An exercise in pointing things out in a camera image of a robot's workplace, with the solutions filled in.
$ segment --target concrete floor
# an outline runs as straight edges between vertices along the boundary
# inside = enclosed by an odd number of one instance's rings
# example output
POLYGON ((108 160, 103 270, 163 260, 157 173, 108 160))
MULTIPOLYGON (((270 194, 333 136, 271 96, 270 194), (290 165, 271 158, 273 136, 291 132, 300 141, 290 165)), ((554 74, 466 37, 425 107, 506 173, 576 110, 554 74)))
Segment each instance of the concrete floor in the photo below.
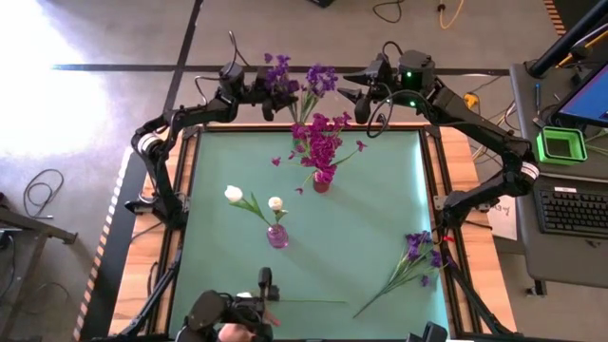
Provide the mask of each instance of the concrete floor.
MULTIPOLYGON (((402 21, 391 25, 373 16, 371 6, 378 2, 336 0, 329 8, 318 9, 304 0, 205 0, 187 64, 228 62, 232 57, 228 29, 237 35, 250 63, 261 64, 263 52, 269 51, 291 54, 293 65, 301 66, 315 62, 365 66, 383 42, 394 40, 403 48, 430 53, 438 67, 507 68, 540 56, 557 39, 542 0, 469 0, 449 30, 439 29, 435 3, 407 1, 402 21)), ((124 149, 135 127, 161 113, 172 73, 50 71, 48 67, 174 65, 194 0, 30 0, 11 2, 9 10, 5 3, 0 4, 0 36, 9 48, 0 61, 9 88, 3 89, 0 190, 22 211, 22 192, 35 174, 54 167, 66 175, 66 184, 45 214, 55 217, 54 224, 78 232, 79 243, 66 247, 51 241, 37 276, 41 283, 64 284, 79 302, 124 149)), ((448 7, 448 12, 453 10, 454 6, 448 7)), ((194 76, 184 74, 178 104, 200 101, 194 76)), ((464 94, 489 78, 444 80, 464 94)), ((214 87, 208 83, 203 88, 211 94, 214 87)), ((512 101, 508 78, 479 95, 484 116, 504 109, 512 101)), ((319 109, 352 108, 339 96, 326 102, 319 109)), ((419 120, 403 108, 395 115, 398 120, 419 120)), ((244 109, 238 120, 259 121, 259 112, 244 109)), ((480 178, 489 177, 495 167, 492 161, 480 165, 480 178)), ((500 257, 521 332, 604 339, 608 290, 550 283, 547 298, 526 298, 523 288, 531 279, 523 258, 500 257)), ((52 291, 40 303, 56 305, 56 311, 22 317, 15 336, 41 334, 46 341, 68 340, 77 304, 64 304, 61 295, 52 291)))

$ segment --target green container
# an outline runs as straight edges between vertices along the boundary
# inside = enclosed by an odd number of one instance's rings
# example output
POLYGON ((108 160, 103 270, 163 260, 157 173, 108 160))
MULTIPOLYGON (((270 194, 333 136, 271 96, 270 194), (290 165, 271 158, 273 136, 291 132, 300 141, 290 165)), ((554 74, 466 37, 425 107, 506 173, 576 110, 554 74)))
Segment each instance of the green container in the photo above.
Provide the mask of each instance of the green container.
POLYGON ((574 165, 587 160, 584 138, 577 129, 546 126, 536 142, 541 162, 574 165))

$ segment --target blue screen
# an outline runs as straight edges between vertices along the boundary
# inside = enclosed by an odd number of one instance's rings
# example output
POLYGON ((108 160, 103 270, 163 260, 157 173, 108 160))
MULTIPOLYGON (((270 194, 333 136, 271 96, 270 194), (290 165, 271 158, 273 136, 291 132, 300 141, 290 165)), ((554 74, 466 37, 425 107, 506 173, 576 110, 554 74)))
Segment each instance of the blue screen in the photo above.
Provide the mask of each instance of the blue screen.
POLYGON ((560 112, 608 123, 608 65, 579 90, 560 112))

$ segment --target purple flower bouquet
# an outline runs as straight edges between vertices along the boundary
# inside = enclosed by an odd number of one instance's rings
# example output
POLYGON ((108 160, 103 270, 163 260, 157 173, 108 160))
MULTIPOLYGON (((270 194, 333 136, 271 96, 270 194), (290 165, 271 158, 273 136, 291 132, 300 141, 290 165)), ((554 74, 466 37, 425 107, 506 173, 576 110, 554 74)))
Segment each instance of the purple flower bouquet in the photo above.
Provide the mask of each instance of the purple flower bouquet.
MULTIPOLYGON (((335 158, 335 151, 342 145, 340 133, 344 128, 350 126, 350 119, 351 116, 344 112, 341 117, 332 118, 332 123, 330 123, 330 119, 322 114, 315 113, 313 115, 312 125, 303 125, 300 123, 294 123, 292 125, 292 135, 297 142, 297 145, 287 158, 290 160, 288 163, 294 163, 291 162, 291 160, 298 157, 299 163, 294 164, 314 168, 314 171, 304 180, 304 183, 310 178, 313 178, 315 183, 327 184, 327 188, 325 189, 325 191, 327 191, 327 189, 329 189, 329 184, 333 181, 333 176, 335 175, 335 170, 338 165, 347 161, 355 153, 361 152, 363 151, 363 148, 367 147, 361 141, 357 141, 357 146, 350 155, 339 161, 333 161, 333 158, 335 158)), ((273 158, 272 163, 275 166, 279 166, 281 158, 273 158)), ((302 187, 295 189, 300 195, 304 191, 303 186, 304 184, 302 184, 302 187)))
MULTIPOLYGON (((333 67, 314 65, 308 70, 306 75, 305 85, 300 85, 297 80, 289 78, 289 61, 290 57, 286 55, 276 56, 276 66, 271 67, 266 74, 266 87, 273 92, 278 92, 285 96, 291 96, 298 90, 301 92, 300 107, 298 112, 297 103, 290 104, 288 109, 294 123, 304 124, 313 108, 320 99, 325 96, 328 91, 335 90, 335 82, 338 77, 335 76, 333 67)), ((270 53, 264 54, 266 64, 270 64, 274 57, 270 53)))
POLYGON ((369 302, 367 302, 352 318, 356 318, 371 303, 381 295, 385 295, 392 290, 412 281, 420 279, 423 287, 430 283, 431 275, 435 275, 438 270, 446 265, 441 260, 441 254, 433 249, 433 240, 430 232, 406 235, 406 247, 404 248, 399 262, 395 266, 387 284, 369 302))

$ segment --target small glass vase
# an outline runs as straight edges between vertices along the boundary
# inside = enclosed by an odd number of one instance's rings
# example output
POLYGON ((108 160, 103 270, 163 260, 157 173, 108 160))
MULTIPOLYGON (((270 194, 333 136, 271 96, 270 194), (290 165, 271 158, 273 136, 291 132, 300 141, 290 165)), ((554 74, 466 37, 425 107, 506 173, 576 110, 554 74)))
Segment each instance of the small glass vase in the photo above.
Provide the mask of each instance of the small glass vase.
POLYGON ((281 224, 273 224, 268 227, 266 237, 268 237, 268 243, 277 249, 285 248, 289 244, 289 235, 281 224))
POLYGON ((331 183, 327 183, 327 182, 323 182, 323 181, 318 181, 317 180, 317 173, 314 173, 313 176, 313 189, 314 191, 316 191, 319 194, 323 194, 326 193, 330 190, 330 184, 331 183))

